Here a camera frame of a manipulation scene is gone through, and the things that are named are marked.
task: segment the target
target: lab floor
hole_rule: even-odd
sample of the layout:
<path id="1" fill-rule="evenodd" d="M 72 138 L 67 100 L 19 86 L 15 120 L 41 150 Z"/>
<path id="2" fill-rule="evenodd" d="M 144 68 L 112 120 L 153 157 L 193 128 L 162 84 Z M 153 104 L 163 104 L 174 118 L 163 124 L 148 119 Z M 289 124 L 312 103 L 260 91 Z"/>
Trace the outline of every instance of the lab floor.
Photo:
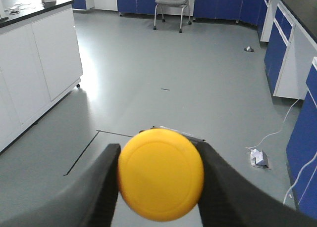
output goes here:
<path id="1" fill-rule="evenodd" d="M 103 135 L 104 146 L 118 142 L 123 147 L 127 136 L 165 126 L 205 139 L 246 179 L 283 201 L 290 186 L 285 148 L 300 103 L 283 125 L 295 100 L 270 95 L 266 47 L 260 46 L 255 28 L 224 21 L 188 25 L 184 18 L 181 34 L 178 16 L 168 16 L 164 24 L 158 20 L 157 31 L 152 17 L 144 15 L 119 17 L 117 12 L 95 10 L 76 12 L 74 18 L 84 70 L 81 88 L 74 88 L 0 156 L 0 170 L 6 173 L 2 182 L 19 176 L 14 166 L 21 162 L 41 170 L 47 162 L 75 158 L 97 130 L 118 134 Z M 249 45 L 254 53 L 244 51 Z M 282 132 L 259 146 L 271 169 L 252 167 L 245 147 L 281 127 Z M 62 173 L 66 166 L 58 168 Z M 294 206 L 290 198 L 286 203 Z M 175 222 L 150 222 L 119 197 L 112 226 L 201 223 L 197 208 Z"/>

